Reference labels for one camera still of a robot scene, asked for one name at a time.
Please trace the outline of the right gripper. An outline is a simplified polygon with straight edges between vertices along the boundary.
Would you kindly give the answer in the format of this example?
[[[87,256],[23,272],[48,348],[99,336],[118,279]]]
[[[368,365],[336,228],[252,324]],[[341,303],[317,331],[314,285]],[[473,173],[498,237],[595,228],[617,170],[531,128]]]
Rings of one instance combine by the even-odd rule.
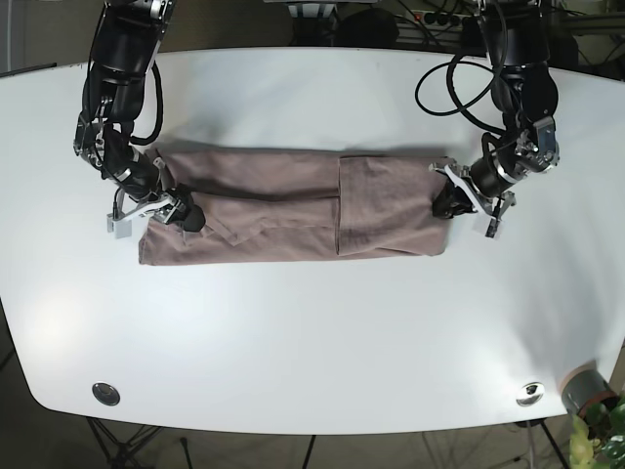
[[[124,143],[96,142],[88,148],[88,161],[117,186],[109,216],[117,236],[128,235],[132,221],[143,217],[190,233],[203,229],[203,210],[188,189],[174,184],[160,157],[152,160]]]

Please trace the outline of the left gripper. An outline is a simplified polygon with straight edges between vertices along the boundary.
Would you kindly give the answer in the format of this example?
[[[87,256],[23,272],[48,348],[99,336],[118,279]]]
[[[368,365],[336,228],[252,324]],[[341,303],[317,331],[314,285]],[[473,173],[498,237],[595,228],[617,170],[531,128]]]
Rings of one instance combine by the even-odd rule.
[[[482,157],[470,166],[430,165],[431,171],[446,178],[432,211],[445,220],[474,214],[476,231],[494,239],[499,236],[503,215],[517,204],[512,187],[531,173],[545,173],[558,165],[556,124],[535,122],[509,139],[485,133],[481,150]]]

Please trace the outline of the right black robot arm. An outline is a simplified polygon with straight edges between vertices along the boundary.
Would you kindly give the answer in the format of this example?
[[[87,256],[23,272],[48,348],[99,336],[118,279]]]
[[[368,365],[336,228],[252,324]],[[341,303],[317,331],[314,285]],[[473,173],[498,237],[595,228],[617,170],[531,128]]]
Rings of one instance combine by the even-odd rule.
[[[155,61],[176,4],[173,1],[104,2],[87,62],[73,149],[117,190],[108,228],[129,235],[136,217],[150,217],[186,232],[202,230],[205,217],[190,192],[169,182],[161,158],[140,149],[159,137],[164,121],[162,79]],[[134,133],[154,79],[156,116],[146,137]]]

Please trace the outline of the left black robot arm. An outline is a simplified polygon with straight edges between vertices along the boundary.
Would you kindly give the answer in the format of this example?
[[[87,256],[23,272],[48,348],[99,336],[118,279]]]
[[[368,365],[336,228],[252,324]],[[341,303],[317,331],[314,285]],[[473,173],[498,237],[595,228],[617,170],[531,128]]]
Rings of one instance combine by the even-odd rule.
[[[489,60],[485,69],[492,76],[479,97],[464,103],[455,90],[454,73],[467,64],[466,53],[456,53],[440,69],[454,104],[448,114],[460,114],[482,130],[482,156],[470,166],[432,164],[432,171],[446,179],[433,203],[433,214],[440,219],[475,214],[478,230],[495,238],[504,213],[516,203],[513,186],[560,162],[555,121],[559,91],[550,74],[540,2],[479,1],[477,21]],[[501,112],[502,127],[471,113],[485,96]]]

